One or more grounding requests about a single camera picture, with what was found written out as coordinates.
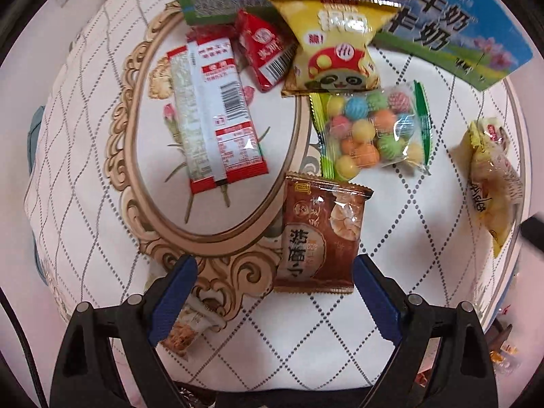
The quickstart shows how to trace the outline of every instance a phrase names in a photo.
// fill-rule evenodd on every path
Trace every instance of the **round table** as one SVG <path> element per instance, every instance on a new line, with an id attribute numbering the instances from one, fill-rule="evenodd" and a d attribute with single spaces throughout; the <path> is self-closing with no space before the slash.
<path id="1" fill-rule="evenodd" d="M 68 319 L 82 300 L 109 306 L 142 293 L 188 252 L 199 262 L 192 294 L 214 312 L 213 326 L 194 342 L 183 330 L 172 332 L 170 349 L 159 346 L 173 379 L 224 391 L 371 385 L 393 345 L 380 337 L 357 290 L 271 292 L 281 256 L 283 176 L 320 171 L 306 98 L 281 98 L 280 87 L 265 95 L 249 89 L 269 173 L 229 185 L 230 207 L 219 189 L 193 197 L 168 107 L 165 59 L 187 31 L 175 0 L 108 0 L 54 84 L 25 209 L 62 315 Z M 511 139 L 508 157 L 530 189 L 516 95 L 508 79 L 477 92 L 418 58 L 379 47 L 371 54 L 383 86 L 423 83 L 433 145 L 431 175 L 401 164 L 353 180 L 374 190 L 360 252 L 430 304 L 472 301 L 485 328 L 519 248 L 511 237 L 493 258 L 458 145 L 470 121 L 500 118 Z M 247 69 L 240 74 L 255 88 Z M 122 361 L 120 342 L 114 348 Z"/>

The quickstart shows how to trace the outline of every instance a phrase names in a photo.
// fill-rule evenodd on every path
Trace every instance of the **pink flower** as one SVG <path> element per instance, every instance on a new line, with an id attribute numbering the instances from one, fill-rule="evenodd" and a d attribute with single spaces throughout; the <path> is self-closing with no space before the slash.
<path id="1" fill-rule="evenodd" d="M 493 37 L 485 39 L 483 37 L 478 37 L 474 39 L 474 45 L 480 49 L 484 54 L 489 54 L 493 51 L 499 51 L 502 46 L 495 43 Z"/>
<path id="2" fill-rule="evenodd" d="M 167 105 L 164 106 L 163 116 L 166 121 L 175 121 L 176 111 L 174 110 L 171 103 L 168 103 Z"/>
<path id="3" fill-rule="evenodd" d="M 251 86 L 244 86 L 245 102 L 249 106 L 253 101 L 253 95 L 255 94 L 255 88 Z"/>
<path id="4" fill-rule="evenodd" d="M 513 64 L 513 57 L 507 50 L 501 50 L 491 56 L 489 67 L 495 70 L 508 69 Z"/>

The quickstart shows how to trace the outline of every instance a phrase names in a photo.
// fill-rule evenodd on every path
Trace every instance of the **panda face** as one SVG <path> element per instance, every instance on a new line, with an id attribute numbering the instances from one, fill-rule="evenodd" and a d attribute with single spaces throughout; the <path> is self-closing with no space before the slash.
<path id="1" fill-rule="evenodd" d="M 358 90 L 365 87 L 363 76 L 350 69 L 330 69 L 320 73 L 314 79 L 321 89 L 331 92 L 336 90 Z"/>

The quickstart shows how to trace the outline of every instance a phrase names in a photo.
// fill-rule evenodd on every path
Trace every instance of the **green candy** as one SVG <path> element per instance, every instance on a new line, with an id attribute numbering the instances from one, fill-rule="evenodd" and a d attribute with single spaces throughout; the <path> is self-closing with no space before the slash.
<path id="1" fill-rule="evenodd" d="M 377 140 L 377 149 L 382 158 L 392 160 L 401 156 L 404 150 L 404 140 L 396 140 L 394 135 L 384 135 Z"/>
<path id="2" fill-rule="evenodd" d="M 381 92 L 370 93 L 366 96 L 368 110 L 375 111 L 383 108 L 389 108 L 387 97 Z"/>

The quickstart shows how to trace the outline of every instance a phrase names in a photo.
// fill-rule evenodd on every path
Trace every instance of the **brown cookie package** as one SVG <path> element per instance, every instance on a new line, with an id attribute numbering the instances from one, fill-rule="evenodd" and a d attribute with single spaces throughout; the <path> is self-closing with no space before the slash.
<path id="1" fill-rule="evenodd" d="M 364 203 L 373 191 L 348 182 L 288 173 L 282 258 L 275 291 L 352 293 Z"/>

